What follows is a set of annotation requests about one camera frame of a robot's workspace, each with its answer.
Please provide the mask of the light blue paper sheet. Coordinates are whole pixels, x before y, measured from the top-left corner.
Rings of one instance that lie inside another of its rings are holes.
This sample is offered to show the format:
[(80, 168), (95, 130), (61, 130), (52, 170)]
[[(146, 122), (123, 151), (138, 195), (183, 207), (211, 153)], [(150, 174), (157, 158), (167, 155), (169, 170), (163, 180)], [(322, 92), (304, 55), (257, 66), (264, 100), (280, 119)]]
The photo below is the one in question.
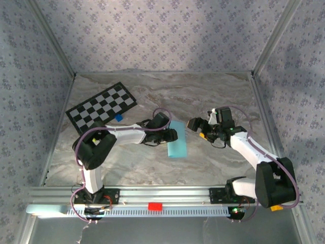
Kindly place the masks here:
[(170, 129), (177, 132), (178, 139), (173, 142), (167, 143), (168, 157), (169, 158), (186, 158), (187, 157), (187, 144), (185, 124), (180, 121), (171, 121)]

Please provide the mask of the black white checkerboard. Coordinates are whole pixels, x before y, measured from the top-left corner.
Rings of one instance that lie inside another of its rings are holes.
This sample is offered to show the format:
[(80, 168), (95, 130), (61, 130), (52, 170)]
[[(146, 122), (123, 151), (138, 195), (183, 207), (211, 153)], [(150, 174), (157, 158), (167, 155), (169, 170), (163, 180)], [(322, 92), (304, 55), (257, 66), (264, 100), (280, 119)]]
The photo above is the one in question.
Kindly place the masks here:
[(78, 134), (82, 135), (94, 122), (106, 124), (136, 105), (136, 98), (118, 82), (67, 110), (66, 115)]

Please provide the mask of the grey metal panel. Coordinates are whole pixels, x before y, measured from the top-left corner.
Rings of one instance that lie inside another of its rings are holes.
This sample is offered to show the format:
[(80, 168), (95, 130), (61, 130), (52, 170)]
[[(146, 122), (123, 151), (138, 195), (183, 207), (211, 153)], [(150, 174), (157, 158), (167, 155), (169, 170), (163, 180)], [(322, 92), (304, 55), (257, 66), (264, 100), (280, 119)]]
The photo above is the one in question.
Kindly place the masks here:
[(263, 212), (244, 223), (222, 217), (32, 218), (16, 244), (318, 244), (290, 211)]

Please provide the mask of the aluminium side rail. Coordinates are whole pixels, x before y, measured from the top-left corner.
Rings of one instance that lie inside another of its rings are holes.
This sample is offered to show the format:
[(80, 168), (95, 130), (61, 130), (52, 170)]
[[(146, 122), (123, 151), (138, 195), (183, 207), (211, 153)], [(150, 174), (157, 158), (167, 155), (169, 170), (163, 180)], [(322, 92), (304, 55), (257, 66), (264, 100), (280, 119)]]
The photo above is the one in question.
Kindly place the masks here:
[(266, 131), (267, 141), (269, 143), (270, 152), (277, 155), (279, 158), (286, 157), (287, 154), (283, 152), (282, 143), (279, 134), (274, 129), (276, 128), (270, 106), (262, 89), (260, 88), (260, 79), (253, 72), (249, 73), (252, 90), (256, 98), (257, 106), (262, 117), (264, 129)]
[(41, 178), (40, 178), (40, 182), (38, 184), (39, 187), (43, 187), (46, 184), (47, 174), (48, 174), (48, 171), (49, 171), (49, 168), (50, 168), (50, 165), (51, 165), (51, 162), (52, 162), (54, 150), (55, 150), (55, 147), (56, 147), (59, 135), (60, 135), (62, 122), (63, 122), (63, 119), (64, 119), (67, 104), (68, 104), (68, 101), (69, 101), (69, 98), (70, 98), (70, 95), (71, 95), (71, 92), (72, 92), (73, 84), (74, 84), (75, 79), (76, 79), (76, 75), (77, 75), (76, 73), (73, 74), (71, 83), (70, 83), (68, 91), (67, 91), (67, 95), (66, 95), (66, 97), (64, 99), (64, 103), (63, 103), (62, 110), (60, 112), (60, 117), (59, 117), (59, 120), (58, 120), (58, 124), (56, 126), (56, 130), (55, 130), (55, 133), (54, 133), (54, 138), (53, 138), (52, 143), (50, 145), (50, 150), (49, 150), (48, 156), (47, 156), (46, 161), (45, 161), (45, 166), (44, 166)]

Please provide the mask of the long aluminium mounting rail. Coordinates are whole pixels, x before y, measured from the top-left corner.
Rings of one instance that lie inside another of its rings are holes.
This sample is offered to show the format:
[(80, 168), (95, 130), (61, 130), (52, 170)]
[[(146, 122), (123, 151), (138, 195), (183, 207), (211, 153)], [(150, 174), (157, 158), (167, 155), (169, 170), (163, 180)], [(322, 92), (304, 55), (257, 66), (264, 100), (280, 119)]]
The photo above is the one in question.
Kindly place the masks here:
[[(109, 186), (120, 189), (118, 206), (146, 206), (149, 202), (165, 206), (210, 204), (209, 188), (212, 186)], [(28, 201), (38, 204), (70, 202), (75, 190), (71, 187), (32, 187)]]

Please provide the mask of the aluminium rear rail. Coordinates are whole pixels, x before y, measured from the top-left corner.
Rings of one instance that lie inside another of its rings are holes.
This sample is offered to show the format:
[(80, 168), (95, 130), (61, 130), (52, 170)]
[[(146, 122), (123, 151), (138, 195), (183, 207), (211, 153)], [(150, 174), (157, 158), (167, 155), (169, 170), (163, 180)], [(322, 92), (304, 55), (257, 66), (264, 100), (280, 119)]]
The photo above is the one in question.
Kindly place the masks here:
[(144, 71), (144, 70), (122, 70), (111, 72), (77, 72), (76, 75), (113, 75), (113, 74), (231, 74), (245, 76), (252, 71)]

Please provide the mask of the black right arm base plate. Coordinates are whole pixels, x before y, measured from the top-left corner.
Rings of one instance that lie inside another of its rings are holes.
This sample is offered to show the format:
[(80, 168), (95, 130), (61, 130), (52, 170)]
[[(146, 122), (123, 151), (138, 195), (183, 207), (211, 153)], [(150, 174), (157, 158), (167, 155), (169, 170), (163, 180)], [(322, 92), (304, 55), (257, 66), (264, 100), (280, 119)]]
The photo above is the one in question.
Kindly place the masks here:
[(226, 187), (209, 188), (209, 197), (211, 204), (255, 203), (255, 200), (253, 198), (247, 196), (234, 195)]

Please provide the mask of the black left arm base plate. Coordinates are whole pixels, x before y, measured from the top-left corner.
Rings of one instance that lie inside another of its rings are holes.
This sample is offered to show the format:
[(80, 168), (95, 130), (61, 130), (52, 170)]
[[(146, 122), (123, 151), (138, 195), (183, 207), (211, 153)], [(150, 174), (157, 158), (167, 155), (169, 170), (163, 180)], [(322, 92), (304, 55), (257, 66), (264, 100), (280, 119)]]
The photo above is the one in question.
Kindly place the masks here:
[(82, 189), (76, 193), (74, 204), (118, 204), (120, 189), (102, 187), (95, 193)]

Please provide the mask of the aluminium frame post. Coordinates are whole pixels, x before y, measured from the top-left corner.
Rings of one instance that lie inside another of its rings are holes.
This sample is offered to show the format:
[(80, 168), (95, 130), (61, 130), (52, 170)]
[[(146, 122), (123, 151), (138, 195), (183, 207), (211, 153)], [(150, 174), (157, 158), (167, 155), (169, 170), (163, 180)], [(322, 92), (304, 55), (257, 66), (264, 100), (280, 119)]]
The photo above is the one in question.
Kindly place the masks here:
[(273, 28), (271, 35), (266, 42), (266, 45), (258, 57), (258, 60), (252, 70), (252, 76), (256, 77), (261, 73), (267, 61), (269, 60), (272, 52), (277, 46), (280, 38), (284, 34), (287, 26), (290, 24), (291, 19), (293, 18), (296, 10), (303, 0), (288, 0), (282, 14), (280, 15), (278, 22)]
[(67, 56), (65, 55), (63, 49), (61, 48), (58, 39), (55, 37), (53, 30), (51, 29), (48, 21), (46, 20), (45, 15), (42, 13), (41, 8), (39, 7), (36, 0), (24, 0), (26, 5), (29, 7), (33, 17), (35, 18), (37, 24), (39, 25), (41, 31), (45, 35), (47, 41), (49, 42), (51, 48), (53, 49), (54, 53), (56, 54), (58, 60), (60, 61), (61, 65), (63, 66), (67, 75), (74, 79), (75, 72), (70, 65)]

